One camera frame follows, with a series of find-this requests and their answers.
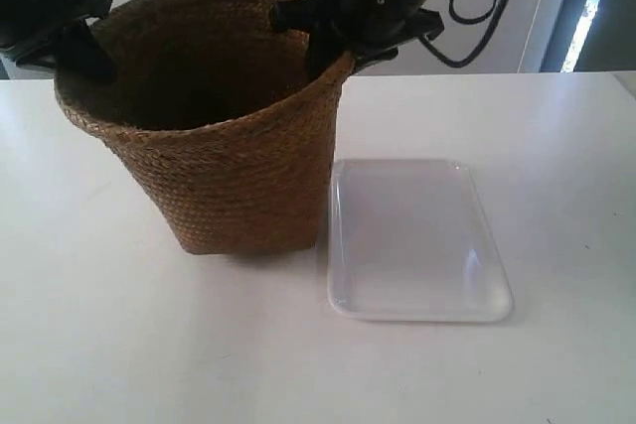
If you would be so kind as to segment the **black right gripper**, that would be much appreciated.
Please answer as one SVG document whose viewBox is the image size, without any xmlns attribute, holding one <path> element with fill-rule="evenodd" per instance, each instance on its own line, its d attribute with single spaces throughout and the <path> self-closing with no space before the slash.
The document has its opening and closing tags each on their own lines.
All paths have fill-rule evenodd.
<svg viewBox="0 0 636 424">
<path fill-rule="evenodd" d="M 309 35 L 304 65 L 308 78 L 315 80 L 345 54 L 354 74 L 394 60 L 396 46 L 419 36 L 438 37 L 444 30 L 443 21 L 439 13 L 424 9 L 424 2 L 280 0 L 270 9 L 270 24 L 276 32 L 294 30 Z"/>
</svg>

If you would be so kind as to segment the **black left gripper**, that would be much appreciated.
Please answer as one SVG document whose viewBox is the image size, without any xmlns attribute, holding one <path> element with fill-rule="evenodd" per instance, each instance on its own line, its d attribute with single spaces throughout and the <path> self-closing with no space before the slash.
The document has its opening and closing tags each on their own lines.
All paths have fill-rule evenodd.
<svg viewBox="0 0 636 424">
<path fill-rule="evenodd" d="M 1 0 L 1 56 L 26 70 L 63 70 L 113 82 L 116 65 L 82 21 L 103 19 L 112 0 Z M 55 45 L 27 43 L 62 30 Z"/>
</svg>

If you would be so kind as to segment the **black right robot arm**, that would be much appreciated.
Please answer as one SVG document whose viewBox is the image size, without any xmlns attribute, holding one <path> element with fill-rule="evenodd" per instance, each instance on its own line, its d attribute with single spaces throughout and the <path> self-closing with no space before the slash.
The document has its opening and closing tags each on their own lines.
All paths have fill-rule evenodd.
<svg viewBox="0 0 636 424">
<path fill-rule="evenodd" d="M 273 31 L 308 35 L 304 57 L 314 79 L 342 55 L 354 59 L 358 72 L 393 60 L 398 48 L 443 31 L 439 13 L 422 7 L 426 0 L 279 0 L 272 4 Z"/>
</svg>

